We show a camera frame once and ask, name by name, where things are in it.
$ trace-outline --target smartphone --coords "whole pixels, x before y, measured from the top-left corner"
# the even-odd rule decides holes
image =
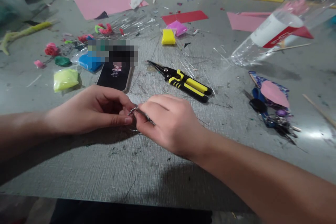
[[[114,88],[126,93],[131,83],[133,67],[129,64],[123,65],[119,66],[106,62],[98,77],[97,85]]]

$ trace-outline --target forearm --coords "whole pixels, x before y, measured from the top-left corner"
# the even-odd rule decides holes
[[[47,112],[0,116],[0,162],[50,138]]]
[[[267,223],[336,223],[336,186],[273,156],[210,133],[194,162]]]

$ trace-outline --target left hand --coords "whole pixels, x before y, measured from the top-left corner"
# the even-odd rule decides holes
[[[135,105],[123,92],[92,85],[46,113],[53,134],[83,134],[99,128],[130,125]]]

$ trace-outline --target right hand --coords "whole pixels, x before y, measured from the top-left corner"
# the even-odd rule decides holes
[[[187,100],[159,94],[140,104],[139,109],[155,123],[153,125],[144,115],[135,113],[136,127],[143,135],[188,159],[201,154],[209,131],[198,122]]]

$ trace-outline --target pink paper heart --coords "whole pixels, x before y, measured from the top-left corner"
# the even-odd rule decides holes
[[[264,81],[261,85],[260,91],[267,99],[271,100],[272,102],[289,108],[289,102],[286,95],[281,92],[279,87],[271,81]]]

